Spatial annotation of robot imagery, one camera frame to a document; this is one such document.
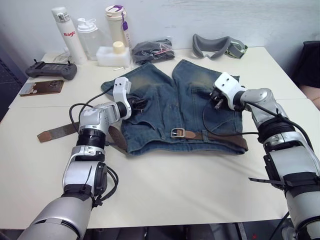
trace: jeans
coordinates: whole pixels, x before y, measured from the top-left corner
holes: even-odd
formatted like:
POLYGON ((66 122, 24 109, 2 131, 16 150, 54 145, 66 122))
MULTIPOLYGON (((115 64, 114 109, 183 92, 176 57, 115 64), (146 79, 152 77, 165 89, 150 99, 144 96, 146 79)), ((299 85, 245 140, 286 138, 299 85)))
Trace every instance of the jeans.
MULTIPOLYGON (((231 111, 227 106, 216 110, 209 94, 220 72, 213 71, 189 61, 181 60, 174 68, 172 78, 146 63, 123 75, 131 81, 130 95, 147 99, 143 113, 122 121, 121 131, 130 155, 141 155, 154 149, 169 151, 212 150, 231 154, 243 154, 247 149, 227 140, 209 139, 204 120, 210 131, 217 134, 242 132, 241 112, 231 111), (202 140, 171 138, 171 130, 184 128, 202 133, 202 140)), ((114 81, 102 84, 102 90, 112 95, 114 81)))

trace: phone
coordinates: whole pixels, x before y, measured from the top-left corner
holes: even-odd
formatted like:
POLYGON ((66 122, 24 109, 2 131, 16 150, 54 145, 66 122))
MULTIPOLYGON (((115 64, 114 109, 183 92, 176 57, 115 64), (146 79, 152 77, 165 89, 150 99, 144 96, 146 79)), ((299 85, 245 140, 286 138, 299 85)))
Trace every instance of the phone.
POLYGON ((28 82, 22 87, 19 94, 22 97, 43 94, 58 94, 61 92, 63 85, 63 80, 28 82))

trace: white bottle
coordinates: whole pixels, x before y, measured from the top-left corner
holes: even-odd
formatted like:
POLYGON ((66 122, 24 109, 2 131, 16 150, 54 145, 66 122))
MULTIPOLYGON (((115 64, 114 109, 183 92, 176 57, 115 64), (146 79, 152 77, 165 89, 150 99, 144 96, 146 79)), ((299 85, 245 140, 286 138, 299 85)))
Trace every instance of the white bottle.
POLYGON ((96 58, 100 66, 130 67, 130 51, 123 42, 115 41, 110 46, 101 46, 96 52, 96 58))
POLYGON ((51 11, 74 63, 85 64, 88 59, 67 9, 64 6, 60 6, 52 8, 51 11))
POLYGON ((104 15, 108 21, 112 42, 123 42, 127 47, 128 43, 123 29, 123 22, 127 16, 125 8, 121 5, 111 5, 105 9, 104 15))
POLYGON ((78 18, 78 33, 84 52, 89 60, 97 61, 96 53, 105 45, 103 33, 95 25, 96 19, 78 18))

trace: white bottle cap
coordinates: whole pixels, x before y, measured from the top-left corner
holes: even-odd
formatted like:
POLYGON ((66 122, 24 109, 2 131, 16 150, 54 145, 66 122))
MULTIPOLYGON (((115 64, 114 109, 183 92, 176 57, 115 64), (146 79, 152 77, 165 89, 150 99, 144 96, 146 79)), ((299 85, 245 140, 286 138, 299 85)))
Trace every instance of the white bottle cap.
POLYGON ((58 6, 51 9, 53 17, 57 23, 65 23, 70 20, 67 9, 64 6, 58 6))
POLYGON ((126 47, 125 47, 125 45, 124 45, 124 43, 122 41, 115 41, 112 44, 112 47, 113 47, 113 52, 115 54, 122 54, 126 50, 126 47))
POLYGON ((127 16, 125 8, 121 5, 111 5, 106 7, 104 14, 110 21, 122 20, 122 14, 123 14, 123 18, 127 16))
POLYGON ((97 26, 94 24, 94 22, 96 21, 95 19, 91 19, 86 21, 85 18, 81 17, 77 19, 78 21, 78 32, 79 33, 92 33, 93 31, 97 30, 97 26))

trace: white wall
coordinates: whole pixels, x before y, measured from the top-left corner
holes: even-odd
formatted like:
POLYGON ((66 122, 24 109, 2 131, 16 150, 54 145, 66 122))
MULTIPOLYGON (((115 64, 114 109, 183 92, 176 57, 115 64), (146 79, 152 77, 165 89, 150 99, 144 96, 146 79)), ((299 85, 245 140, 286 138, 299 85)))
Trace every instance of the white wall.
POLYGON ((64 42, 51 8, 73 18, 96 18, 108 32, 104 9, 125 6, 133 43, 172 36, 174 48, 191 48, 192 35, 231 36, 265 46, 289 74, 303 41, 320 40, 319 0, 0 0, 0 44, 22 69, 64 42))

